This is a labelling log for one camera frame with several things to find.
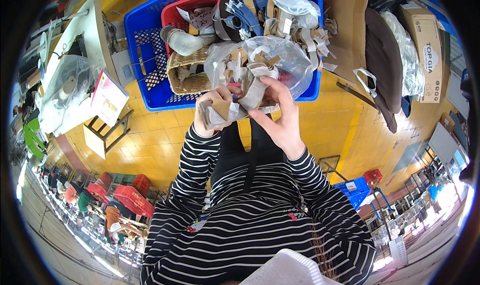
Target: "hand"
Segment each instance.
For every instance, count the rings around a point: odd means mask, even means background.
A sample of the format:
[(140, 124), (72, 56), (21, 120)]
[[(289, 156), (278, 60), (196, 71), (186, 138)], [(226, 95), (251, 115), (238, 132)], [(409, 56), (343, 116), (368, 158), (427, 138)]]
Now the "hand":
[(197, 99), (195, 103), (195, 119), (193, 121), (193, 127), (198, 135), (204, 138), (212, 137), (216, 132), (222, 131), (224, 127), (228, 127), (231, 123), (225, 124), (225, 126), (218, 127), (214, 130), (205, 129), (204, 122), (200, 116), (199, 105), (201, 102), (212, 101), (214, 99), (224, 99), (225, 101), (231, 102), (233, 94), (237, 96), (241, 95), (243, 92), (240, 88), (235, 86), (224, 86), (218, 85), (212, 91), (209, 91)]
[(250, 116), (270, 135), (273, 143), (285, 152), (288, 159), (300, 158), (305, 151), (305, 144), (300, 138), (297, 104), (293, 102), (289, 89), (276, 79), (261, 77), (260, 81), (273, 90), (271, 96), (280, 105), (282, 116), (275, 122), (258, 110), (250, 110)]

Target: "green shirt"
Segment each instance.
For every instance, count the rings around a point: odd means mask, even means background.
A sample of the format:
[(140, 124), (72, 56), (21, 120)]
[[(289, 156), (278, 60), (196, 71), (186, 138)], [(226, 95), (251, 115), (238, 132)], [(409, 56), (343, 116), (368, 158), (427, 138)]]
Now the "green shirt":
[(90, 198), (82, 192), (80, 194), (80, 198), (78, 198), (78, 210), (80, 210), (83, 213), (87, 213), (88, 209), (87, 206), (90, 204)]

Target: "orange shirt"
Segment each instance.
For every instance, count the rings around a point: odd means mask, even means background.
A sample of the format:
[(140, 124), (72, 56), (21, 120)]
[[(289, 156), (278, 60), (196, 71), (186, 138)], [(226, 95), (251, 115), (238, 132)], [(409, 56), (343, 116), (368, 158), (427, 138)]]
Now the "orange shirt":
[(110, 230), (112, 224), (120, 222), (119, 218), (120, 210), (112, 206), (107, 206), (105, 215), (106, 229)]
[(67, 190), (65, 191), (65, 200), (67, 201), (67, 203), (70, 204), (74, 201), (76, 193), (77, 191), (72, 185), (68, 186)]

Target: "left hand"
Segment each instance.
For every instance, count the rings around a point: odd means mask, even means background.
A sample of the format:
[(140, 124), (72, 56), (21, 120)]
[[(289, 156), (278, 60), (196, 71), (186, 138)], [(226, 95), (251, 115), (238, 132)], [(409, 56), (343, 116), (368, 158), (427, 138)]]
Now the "left hand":
[(240, 96), (242, 93), (243, 93), (242, 90), (238, 87), (218, 85), (212, 91), (209, 91), (204, 95), (202, 95), (201, 97), (199, 97), (197, 99), (197, 102), (195, 103), (195, 107), (196, 107), (195, 120), (193, 121), (193, 127), (195, 128), (195, 131), (197, 132), (197, 134), (204, 138), (212, 137), (218, 131), (222, 131), (224, 127), (228, 127), (231, 125), (231, 123), (227, 123), (224, 126), (218, 127), (214, 130), (205, 129), (205, 125), (200, 116), (200, 110), (199, 110), (199, 105), (201, 102), (205, 102), (205, 101), (213, 102), (214, 99), (223, 99), (225, 101), (231, 102), (233, 94)]

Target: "black pants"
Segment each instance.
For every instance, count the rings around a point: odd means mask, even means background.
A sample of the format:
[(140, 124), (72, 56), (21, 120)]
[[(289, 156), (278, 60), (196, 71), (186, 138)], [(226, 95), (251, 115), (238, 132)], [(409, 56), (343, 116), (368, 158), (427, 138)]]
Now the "black pants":
[(236, 121), (224, 128), (220, 139), (220, 154), (213, 170), (210, 184), (215, 184), (224, 174), (233, 168), (249, 165), (250, 179), (255, 174), (257, 165), (280, 163), (285, 161), (285, 153), (276, 144), (265, 130), (250, 119), (251, 150), (246, 152), (240, 139), (239, 128)]

